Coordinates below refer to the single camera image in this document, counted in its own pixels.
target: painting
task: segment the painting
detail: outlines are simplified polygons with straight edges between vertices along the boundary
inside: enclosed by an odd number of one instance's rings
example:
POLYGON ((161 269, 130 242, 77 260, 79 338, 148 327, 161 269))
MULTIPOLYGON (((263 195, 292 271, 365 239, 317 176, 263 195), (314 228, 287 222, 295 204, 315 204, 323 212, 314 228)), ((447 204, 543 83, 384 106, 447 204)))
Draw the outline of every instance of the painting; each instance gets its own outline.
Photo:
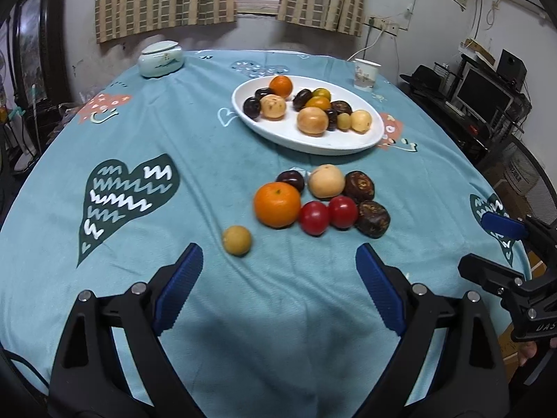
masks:
POLYGON ((35 85, 35 99, 46 99, 41 67, 41 0, 26 0, 19 18, 19 58, 27 102, 32 102, 31 88, 35 85))

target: metal bolt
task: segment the metal bolt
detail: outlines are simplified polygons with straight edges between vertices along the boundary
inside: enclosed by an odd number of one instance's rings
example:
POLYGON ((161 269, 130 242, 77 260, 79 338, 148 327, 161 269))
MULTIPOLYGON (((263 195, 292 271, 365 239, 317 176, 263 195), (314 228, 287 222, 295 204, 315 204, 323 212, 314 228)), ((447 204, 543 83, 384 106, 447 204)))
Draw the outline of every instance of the metal bolt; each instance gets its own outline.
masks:
POLYGON ((417 295, 426 295, 427 287, 425 287, 423 284, 416 283, 412 286, 412 291, 417 295))
POLYGON ((79 299, 79 301, 88 301, 91 298, 91 291, 88 290, 88 289, 85 289, 84 291, 81 291, 79 293, 77 298, 79 299))
POLYGON ((466 296, 468 297, 468 300, 473 302, 473 303, 477 303, 480 301, 480 295, 476 292, 476 291, 470 291, 468 292, 468 294, 466 294, 466 296))
POLYGON ((147 285, 143 282, 136 283, 132 286, 132 294, 141 295, 147 290, 147 285))

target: human hand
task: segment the human hand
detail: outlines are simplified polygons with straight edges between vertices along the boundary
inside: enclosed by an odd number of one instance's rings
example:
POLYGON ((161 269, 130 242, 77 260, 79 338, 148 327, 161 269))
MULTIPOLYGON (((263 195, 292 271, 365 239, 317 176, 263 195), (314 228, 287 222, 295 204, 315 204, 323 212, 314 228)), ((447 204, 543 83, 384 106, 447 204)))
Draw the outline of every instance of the human hand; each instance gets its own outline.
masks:
MULTIPOLYGON (((552 349, 557 349, 557 338, 552 338, 549 342, 549 347, 552 349)), ((519 365, 524 366, 524 364, 531 358, 536 356, 538 351, 538 345, 535 341, 530 341, 519 346, 519 365)))

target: white oval plate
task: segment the white oval plate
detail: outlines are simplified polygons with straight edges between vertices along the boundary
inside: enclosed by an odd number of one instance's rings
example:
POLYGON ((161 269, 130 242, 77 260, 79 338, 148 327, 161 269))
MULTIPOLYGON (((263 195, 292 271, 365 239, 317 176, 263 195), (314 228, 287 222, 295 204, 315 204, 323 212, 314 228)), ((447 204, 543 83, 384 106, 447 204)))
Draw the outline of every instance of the white oval plate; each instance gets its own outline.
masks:
POLYGON ((248 97, 252 97, 260 88, 268 88, 273 77, 260 77, 242 83, 232 93, 232 105, 239 114, 240 119, 255 133, 269 141, 275 142, 286 148, 294 149, 308 154, 318 155, 347 155, 354 154, 364 149, 371 148, 380 142, 385 133, 383 120, 375 108, 356 94, 333 85, 332 83, 308 77, 288 76, 294 86, 292 95, 286 102, 286 115, 279 121, 271 121, 260 116, 255 121, 249 118, 242 106, 248 97), (371 128, 368 132, 360 134, 352 130, 343 132, 335 130, 326 131, 319 137, 305 135, 296 126, 297 111, 292 107, 292 99, 302 89, 314 90, 326 88, 331 92, 331 100, 343 100, 350 104, 353 111, 366 110, 371 114, 371 128))

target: paper cup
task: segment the paper cup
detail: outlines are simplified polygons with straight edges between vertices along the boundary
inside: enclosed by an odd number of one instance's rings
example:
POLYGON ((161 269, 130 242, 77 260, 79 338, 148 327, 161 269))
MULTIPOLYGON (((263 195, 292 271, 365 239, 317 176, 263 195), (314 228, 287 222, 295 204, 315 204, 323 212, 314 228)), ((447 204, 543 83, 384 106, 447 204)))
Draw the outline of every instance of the paper cup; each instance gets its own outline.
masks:
POLYGON ((381 65, 372 63, 371 61, 358 59, 354 60, 354 64, 356 65, 354 86, 364 90, 370 90, 373 88, 381 65))

